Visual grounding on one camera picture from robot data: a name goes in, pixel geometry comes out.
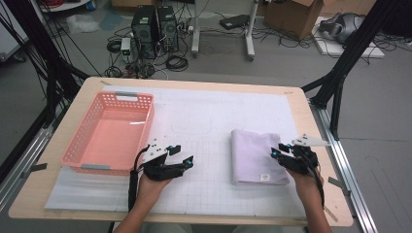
pink plastic basket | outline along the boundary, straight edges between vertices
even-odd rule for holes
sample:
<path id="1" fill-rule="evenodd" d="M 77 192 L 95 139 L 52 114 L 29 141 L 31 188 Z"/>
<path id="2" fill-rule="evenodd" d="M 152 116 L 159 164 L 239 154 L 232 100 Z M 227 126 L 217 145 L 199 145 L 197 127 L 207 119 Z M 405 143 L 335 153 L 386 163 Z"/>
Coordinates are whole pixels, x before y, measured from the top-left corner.
<path id="1" fill-rule="evenodd" d="M 154 115 L 151 94 L 98 92 L 61 164 L 77 172 L 127 176 L 147 145 Z"/>

towel label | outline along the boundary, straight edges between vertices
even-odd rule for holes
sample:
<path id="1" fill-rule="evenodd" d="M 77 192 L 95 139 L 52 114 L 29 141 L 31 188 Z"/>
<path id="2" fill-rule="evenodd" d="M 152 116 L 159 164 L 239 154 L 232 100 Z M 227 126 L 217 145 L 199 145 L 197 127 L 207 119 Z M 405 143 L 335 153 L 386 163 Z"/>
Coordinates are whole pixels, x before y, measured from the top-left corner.
<path id="1" fill-rule="evenodd" d="M 260 181 L 261 181 L 261 182 L 268 182 L 268 181 L 270 181 L 270 174 L 260 174 Z"/>

basket handle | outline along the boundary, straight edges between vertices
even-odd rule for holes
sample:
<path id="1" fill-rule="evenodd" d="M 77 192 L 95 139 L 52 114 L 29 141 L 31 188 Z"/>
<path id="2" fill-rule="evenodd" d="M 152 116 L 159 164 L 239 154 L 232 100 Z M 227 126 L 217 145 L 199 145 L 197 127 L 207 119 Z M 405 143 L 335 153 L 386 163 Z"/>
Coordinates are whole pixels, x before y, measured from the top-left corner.
<path id="1" fill-rule="evenodd" d="M 136 92 L 116 91 L 115 94 L 118 100 L 134 102 L 138 101 L 138 96 Z"/>
<path id="2" fill-rule="evenodd" d="M 82 169 L 93 169 L 93 170 L 110 170 L 109 165 L 98 165 L 98 164 L 82 164 Z"/>

computer tower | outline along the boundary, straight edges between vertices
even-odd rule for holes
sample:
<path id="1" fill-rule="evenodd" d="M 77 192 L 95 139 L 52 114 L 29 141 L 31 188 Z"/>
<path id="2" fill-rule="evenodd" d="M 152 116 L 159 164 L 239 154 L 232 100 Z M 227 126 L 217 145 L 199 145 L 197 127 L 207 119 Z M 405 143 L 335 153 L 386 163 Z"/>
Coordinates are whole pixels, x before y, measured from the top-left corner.
<path id="1" fill-rule="evenodd" d="M 131 29 L 139 58 L 155 59 L 155 46 L 159 41 L 155 7 L 152 5 L 137 6 Z"/>
<path id="2" fill-rule="evenodd" d="M 160 27 L 160 40 L 163 51 L 178 51 L 178 30 L 177 20 L 172 6 L 157 8 L 158 24 Z"/>

folded towel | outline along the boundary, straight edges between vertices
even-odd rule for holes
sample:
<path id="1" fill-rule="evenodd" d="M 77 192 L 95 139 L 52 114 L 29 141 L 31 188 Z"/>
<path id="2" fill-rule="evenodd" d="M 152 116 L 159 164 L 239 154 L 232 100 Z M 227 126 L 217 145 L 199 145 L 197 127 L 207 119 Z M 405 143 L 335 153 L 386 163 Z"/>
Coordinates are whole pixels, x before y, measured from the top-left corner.
<path id="1" fill-rule="evenodd" d="M 287 184 L 287 171 L 270 156 L 278 148 L 279 134 L 258 134 L 235 129 L 231 132 L 233 183 Z"/>

